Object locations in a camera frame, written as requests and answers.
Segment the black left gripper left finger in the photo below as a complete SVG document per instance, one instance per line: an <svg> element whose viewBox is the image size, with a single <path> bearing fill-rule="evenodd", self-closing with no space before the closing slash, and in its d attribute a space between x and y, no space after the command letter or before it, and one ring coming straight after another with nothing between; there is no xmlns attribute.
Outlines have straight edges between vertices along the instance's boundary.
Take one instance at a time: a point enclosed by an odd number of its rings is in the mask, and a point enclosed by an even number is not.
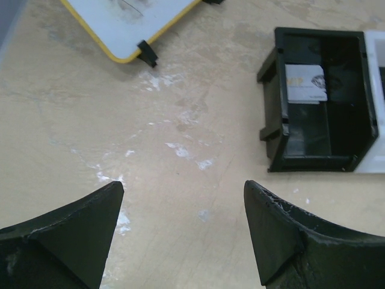
<svg viewBox="0 0 385 289"><path fill-rule="evenodd" d="M1 288L99 288L124 189L87 196L1 229Z"/></svg>

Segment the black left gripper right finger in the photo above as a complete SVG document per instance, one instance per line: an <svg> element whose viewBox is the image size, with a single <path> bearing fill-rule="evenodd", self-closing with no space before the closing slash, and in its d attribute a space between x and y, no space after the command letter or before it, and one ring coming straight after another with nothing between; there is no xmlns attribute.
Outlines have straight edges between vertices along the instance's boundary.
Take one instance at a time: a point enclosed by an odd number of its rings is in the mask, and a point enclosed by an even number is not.
<svg viewBox="0 0 385 289"><path fill-rule="evenodd" d="M324 220L244 184L244 205L265 288L384 288L384 237Z"/></svg>

